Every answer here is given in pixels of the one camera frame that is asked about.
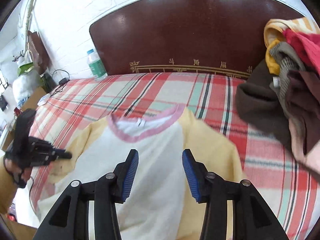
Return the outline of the left forearm yellow sleeve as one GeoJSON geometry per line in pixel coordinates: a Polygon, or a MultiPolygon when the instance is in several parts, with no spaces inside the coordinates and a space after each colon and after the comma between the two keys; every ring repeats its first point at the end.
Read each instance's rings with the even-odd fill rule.
{"type": "Polygon", "coordinates": [[[17,184],[14,182],[12,173],[5,166],[5,159],[1,157],[0,170],[0,205],[1,214],[6,214],[17,192],[17,184]]]}

